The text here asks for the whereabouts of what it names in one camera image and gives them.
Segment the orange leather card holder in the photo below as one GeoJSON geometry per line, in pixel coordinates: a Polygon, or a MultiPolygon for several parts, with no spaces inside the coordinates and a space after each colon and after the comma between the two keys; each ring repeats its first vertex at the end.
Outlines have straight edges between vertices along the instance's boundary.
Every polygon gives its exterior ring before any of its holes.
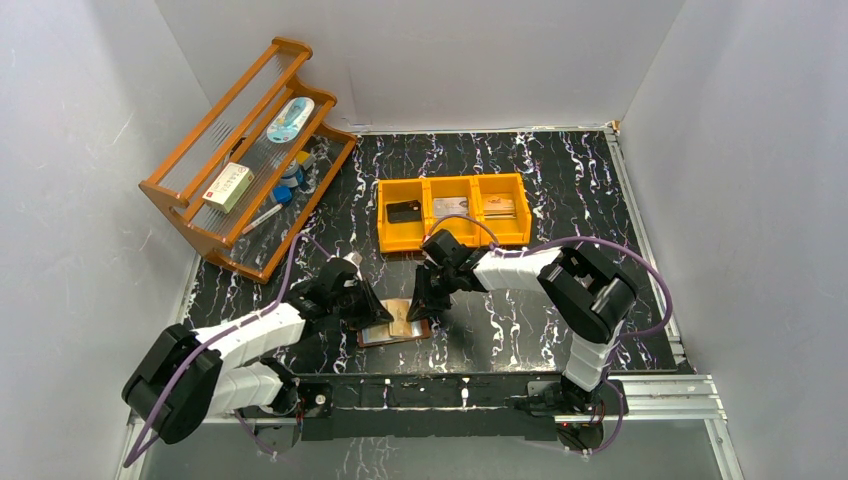
{"type": "Polygon", "coordinates": [[[388,324],[373,325],[359,331],[357,342],[360,348],[416,341],[431,337],[430,323],[427,319],[407,320],[407,314],[411,307],[410,299],[386,299],[382,300],[381,304],[391,314],[392,321],[388,324]]]}

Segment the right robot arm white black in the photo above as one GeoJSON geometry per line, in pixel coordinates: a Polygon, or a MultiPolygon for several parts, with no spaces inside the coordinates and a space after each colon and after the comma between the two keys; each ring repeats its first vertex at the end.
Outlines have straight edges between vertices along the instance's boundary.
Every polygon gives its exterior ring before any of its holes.
{"type": "Polygon", "coordinates": [[[421,246],[408,321],[450,308],[459,290],[544,293],[573,334],[563,372],[565,405],[590,413],[603,399],[603,372],[625,317],[637,300],[635,283],[590,241],[534,251],[469,247],[440,230],[421,246]]]}

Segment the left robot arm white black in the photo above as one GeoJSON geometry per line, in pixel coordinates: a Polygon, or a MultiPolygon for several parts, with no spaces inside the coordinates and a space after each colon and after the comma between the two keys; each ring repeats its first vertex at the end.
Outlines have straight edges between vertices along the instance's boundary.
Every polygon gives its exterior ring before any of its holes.
{"type": "Polygon", "coordinates": [[[295,377],[265,354],[298,343],[325,323],[361,330],[392,320],[352,258],[331,257],[317,275],[263,309],[212,327],[167,327],[121,398],[167,444],[184,440],[208,417],[246,407],[286,416],[299,400],[295,377]]]}

